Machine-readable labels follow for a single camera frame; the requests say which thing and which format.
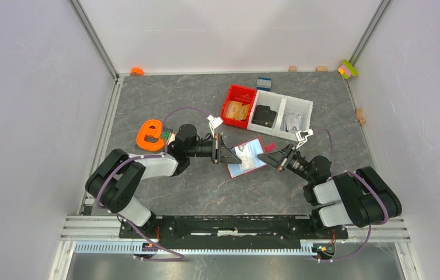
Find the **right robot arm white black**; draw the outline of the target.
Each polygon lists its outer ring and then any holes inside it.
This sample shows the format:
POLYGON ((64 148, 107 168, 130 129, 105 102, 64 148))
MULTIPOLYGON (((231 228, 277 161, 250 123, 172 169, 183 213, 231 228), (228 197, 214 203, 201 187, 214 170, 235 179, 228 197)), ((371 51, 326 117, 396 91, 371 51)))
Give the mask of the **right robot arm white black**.
POLYGON ((324 238, 335 226, 363 228, 382 225, 402 214, 402 204, 373 167, 331 174, 331 161, 324 156, 306 160, 292 144, 258 159, 279 172, 289 170, 306 180, 303 194, 314 206, 310 232, 324 238))

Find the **red leather card holder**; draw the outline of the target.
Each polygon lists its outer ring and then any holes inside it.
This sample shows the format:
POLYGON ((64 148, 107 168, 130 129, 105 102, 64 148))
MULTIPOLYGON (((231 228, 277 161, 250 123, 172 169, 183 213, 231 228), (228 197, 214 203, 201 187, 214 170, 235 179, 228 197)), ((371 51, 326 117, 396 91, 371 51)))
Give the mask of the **red leather card holder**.
POLYGON ((258 136, 230 148, 230 151, 241 160, 239 164, 227 164, 230 177, 233 179, 266 166, 267 164, 257 156, 262 153, 273 152, 276 147, 277 145, 274 142, 266 145, 262 138, 258 136))

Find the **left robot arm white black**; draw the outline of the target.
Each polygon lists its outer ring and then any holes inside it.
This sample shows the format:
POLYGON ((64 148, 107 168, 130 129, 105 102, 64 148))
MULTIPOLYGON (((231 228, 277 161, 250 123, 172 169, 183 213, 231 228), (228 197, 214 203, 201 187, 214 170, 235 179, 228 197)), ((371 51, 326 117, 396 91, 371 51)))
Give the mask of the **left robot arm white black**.
POLYGON ((183 124, 165 153, 132 156, 122 149, 112 150, 90 175, 85 190, 95 198, 96 205, 132 222, 141 237, 150 237, 156 222, 153 213, 134 196, 139 183, 155 177, 178 176, 189 167, 191 158, 210 158, 214 164, 242 162, 221 135, 200 138, 195 126, 183 124))

